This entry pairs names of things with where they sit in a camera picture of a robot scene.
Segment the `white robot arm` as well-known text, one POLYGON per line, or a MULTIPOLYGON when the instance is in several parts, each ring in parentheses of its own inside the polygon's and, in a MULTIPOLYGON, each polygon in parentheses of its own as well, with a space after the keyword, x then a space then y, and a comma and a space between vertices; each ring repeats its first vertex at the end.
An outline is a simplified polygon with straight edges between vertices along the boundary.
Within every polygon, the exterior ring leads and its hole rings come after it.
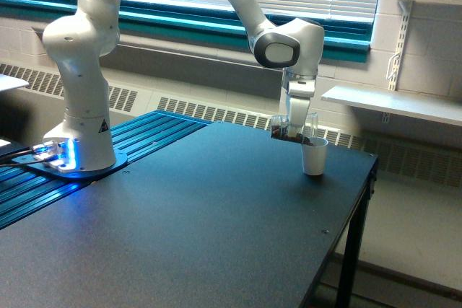
MULTIPOLYGON (((278 26, 265 16, 256 0, 228 1, 245 28, 257 62, 283 71, 287 122, 278 134, 297 140, 315 93, 324 29, 298 18, 278 26)), ((75 14, 53 21, 44 30, 45 50, 56 62, 64 86, 64 119, 44 137, 64 145, 48 159, 60 172, 95 172, 116 163, 108 83, 100 70, 100 58, 118 43, 120 2, 78 0, 75 14)))

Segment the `dark round robot base plate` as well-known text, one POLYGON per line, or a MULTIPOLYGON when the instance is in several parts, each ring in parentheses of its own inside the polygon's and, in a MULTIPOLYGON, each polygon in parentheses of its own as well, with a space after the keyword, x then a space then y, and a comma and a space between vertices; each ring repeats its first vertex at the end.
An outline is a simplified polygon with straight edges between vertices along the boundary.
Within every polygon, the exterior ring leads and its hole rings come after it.
POLYGON ((116 151, 115 152, 115 164, 110 167, 101 170, 59 170, 58 168, 53 168, 52 166, 46 163, 35 163, 30 164, 34 160, 31 154, 26 154, 20 157, 13 158, 13 163, 24 164, 23 167, 26 167, 28 170, 32 170, 35 173, 41 175, 47 175, 50 177, 63 178, 65 180, 99 180, 100 178, 106 177, 127 165, 128 157, 127 154, 116 151))

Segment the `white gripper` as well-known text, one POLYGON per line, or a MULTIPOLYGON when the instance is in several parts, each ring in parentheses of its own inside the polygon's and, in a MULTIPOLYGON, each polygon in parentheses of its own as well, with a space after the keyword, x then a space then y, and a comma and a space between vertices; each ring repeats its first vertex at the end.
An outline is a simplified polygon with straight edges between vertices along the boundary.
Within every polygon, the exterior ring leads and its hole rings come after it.
POLYGON ((293 79, 287 85, 288 133, 300 133, 305 125, 316 79, 293 79))

